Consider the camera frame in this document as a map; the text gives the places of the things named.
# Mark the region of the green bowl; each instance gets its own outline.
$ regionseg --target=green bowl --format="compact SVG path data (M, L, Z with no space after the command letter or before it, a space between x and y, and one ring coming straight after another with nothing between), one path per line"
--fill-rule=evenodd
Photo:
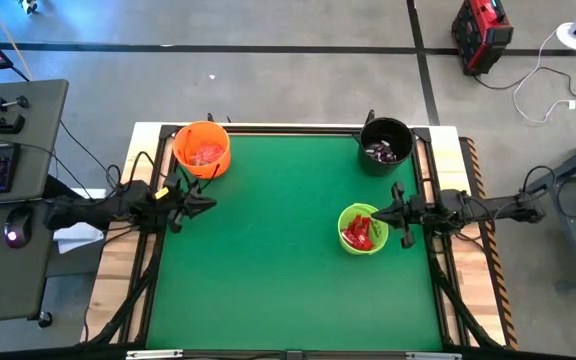
M353 248L348 245L348 243L341 236L341 231L350 225L350 223L355 219L357 215L363 217L370 217L373 213L377 211L377 208L368 204L352 204L344 210L341 215L339 215L339 221L337 222L337 233L339 234L339 243L341 247L352 255L372 255L379 250L381 250L386 241L388 240L388 224L372 219L372 225L370 226L370 239L374 244L374 247L370 251L362 251Z

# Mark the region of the mouse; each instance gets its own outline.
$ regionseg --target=mouse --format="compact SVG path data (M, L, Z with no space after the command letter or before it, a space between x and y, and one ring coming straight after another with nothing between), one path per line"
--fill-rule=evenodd
M32 208L25 205L10 211L4 224L4 240L9 247L20 249L30 242L32 237L32 214Z

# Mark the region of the gray floor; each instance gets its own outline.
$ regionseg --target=gray floor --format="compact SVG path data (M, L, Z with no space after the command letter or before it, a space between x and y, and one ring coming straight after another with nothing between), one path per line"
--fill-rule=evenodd
M417 0L424 43L452 47L449 26L460 0ZM505 0L515 37L510 48L536 49L563 21L573 0ZM41 14L24 16L0 0L2 18L18 42L412 47L405 0L40 0ZM0 42L7 42L0 30ZM561 48L555 39L546 48ZM19 66L13 52L7 52ZM414 55L95 53L25 51L35 79L65 78L64 121L104 163L123 164L136 121L191 121L212 112L233 121L360 123L370 108L411 125L428 124ZM483 79L505 85L534 67L532 57L503 57ZM543 64L569 72L576 57ZM536 126L514 110L511 92L494 92L462 75L457 59L429 56L442 125L472 137L489 195L516 191L528 169L556 166L576 146L576 110L565 105ZM0 82L18 81L0 71ZM565 78L537 73L520 106L541 118L568 99ZM85 185L105 185L102 173L64 134L58 154ZM74 185L64 175L68 184ZM547 211L552 205L544 201ZM576 291L556 292L576 261L558 222L499 222L497 241L522 349L576 355ZM92 275L51 281L46 308L55 324L0 323L0 350L73 344L90 295Z

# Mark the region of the orange bowl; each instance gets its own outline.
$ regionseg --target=orange bowl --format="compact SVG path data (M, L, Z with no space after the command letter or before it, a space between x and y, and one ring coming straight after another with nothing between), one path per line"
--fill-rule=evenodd
M219 145L224 148L221 156L206 165L192 165L190 159L203 145ZM230 167L230 137L221 125L211 121L197 121L183 129L175 136L173 154L177 161L191 174L199 179L216 178Z

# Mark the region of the red candy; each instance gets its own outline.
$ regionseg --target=red candy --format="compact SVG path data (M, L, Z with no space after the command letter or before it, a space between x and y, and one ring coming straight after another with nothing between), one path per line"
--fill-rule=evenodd
M217 144L203 144L192 155L191 164L194 166L212 164L224 153L224 148Z
M355 219L342 230L342 237L348 245L361 251L372 250L374 244L370 240L370 225L372 220L369 217L357 215Z

